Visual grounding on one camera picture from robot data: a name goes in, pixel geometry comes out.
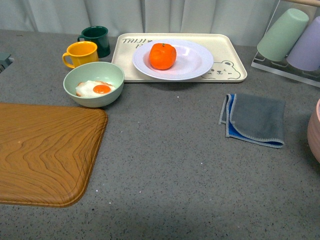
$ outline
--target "cream tray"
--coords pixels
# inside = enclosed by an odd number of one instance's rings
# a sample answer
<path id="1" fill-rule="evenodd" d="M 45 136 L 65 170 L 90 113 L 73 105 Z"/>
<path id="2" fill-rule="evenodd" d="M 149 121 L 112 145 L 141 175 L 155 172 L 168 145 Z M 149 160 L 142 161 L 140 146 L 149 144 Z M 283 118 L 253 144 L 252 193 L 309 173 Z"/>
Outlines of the cream tray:
<path id="1" fill-rule="evenodd" d="M 204 46 L 213 55 L 214 63 L 210 71 L 199 77 L 179 82 L 239 83 L 247 77 L 245 67 L 230 39 L 225 35 L 202 33 L 126 33 L 118 37 L 111 61 L 123 69 L 124 81 L 126 83 L 170 82 L 145 75 L 136 69 L 132 62 L 133 54 L 138 47 L 153 40 L 161 39 L 191 41 Z"/>

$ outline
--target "mug handle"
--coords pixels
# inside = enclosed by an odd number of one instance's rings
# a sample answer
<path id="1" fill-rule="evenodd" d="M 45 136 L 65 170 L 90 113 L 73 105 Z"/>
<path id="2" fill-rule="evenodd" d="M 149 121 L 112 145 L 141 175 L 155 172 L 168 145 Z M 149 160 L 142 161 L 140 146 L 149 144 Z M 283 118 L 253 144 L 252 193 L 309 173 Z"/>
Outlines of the mug handle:
<path id="1" fill-rule="evenodd" d="M 78 42 L 80 42 L 80 39 L 85 40 L 85 36 L 83 36 L 83 35 L 79 35 L 79 36 L 78 36 Z"/>
<path id="2" fill-rule="evenodd" d="M 71 65 L 70 63 L 67 62 L 66 60 L 66 57 L 69 56 L 69 54 L 67 52 L 65 52 L 63 55 L 62 55 L 62 61 L 64 63 L 64 65 L 66 65 L 67 67 L 71 68 L 71 69 L 74 69 L 75 66 L 74 65 Z"/>

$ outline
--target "white plate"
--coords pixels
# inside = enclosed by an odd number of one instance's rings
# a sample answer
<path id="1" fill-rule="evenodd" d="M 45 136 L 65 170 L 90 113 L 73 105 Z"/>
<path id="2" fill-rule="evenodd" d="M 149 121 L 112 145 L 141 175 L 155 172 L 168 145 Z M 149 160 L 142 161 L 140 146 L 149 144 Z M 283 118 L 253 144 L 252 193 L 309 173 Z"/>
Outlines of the white plate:
<path id="1" fill-rule="evenodd" d="M 149 62 L 149 53 L 156 43 L 172 45 L 176 50 L 176 60 L 167 70 L 155 69 Z M 188 80 L 208 72 L 214 64 L 214 57 L 204 46 L 192 41 L 179 39 L 154 40 L 137 48 L 132 56 L 133 65 L 142 73 L 163 80 Z"/>

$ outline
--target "bear illustration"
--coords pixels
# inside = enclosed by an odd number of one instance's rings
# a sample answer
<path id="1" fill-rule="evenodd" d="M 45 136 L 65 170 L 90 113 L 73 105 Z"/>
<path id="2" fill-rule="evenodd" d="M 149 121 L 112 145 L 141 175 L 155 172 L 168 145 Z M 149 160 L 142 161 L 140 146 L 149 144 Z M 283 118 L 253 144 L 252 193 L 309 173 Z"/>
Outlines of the bear illustration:
<path id="1" fill-rule="evenodd" d="M 234 68 L 232 61 L 215 62 L 212 69 L 201 77 L 204 79 L 238 79 L 241 74 Z"/>

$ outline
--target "tangerine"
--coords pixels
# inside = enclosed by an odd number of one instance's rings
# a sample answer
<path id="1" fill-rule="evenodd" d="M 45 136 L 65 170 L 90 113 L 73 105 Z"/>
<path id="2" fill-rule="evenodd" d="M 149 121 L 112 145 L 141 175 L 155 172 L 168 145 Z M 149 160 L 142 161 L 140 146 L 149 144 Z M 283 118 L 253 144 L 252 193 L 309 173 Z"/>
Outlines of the tangerine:
<path id="1" fill-rule="evenodd" d="M 152 67 L 159 70 L 171 68 L 177 58 L 175 47 L 168 43 L 155 43 L 149 54 L 149 61 Z"/>

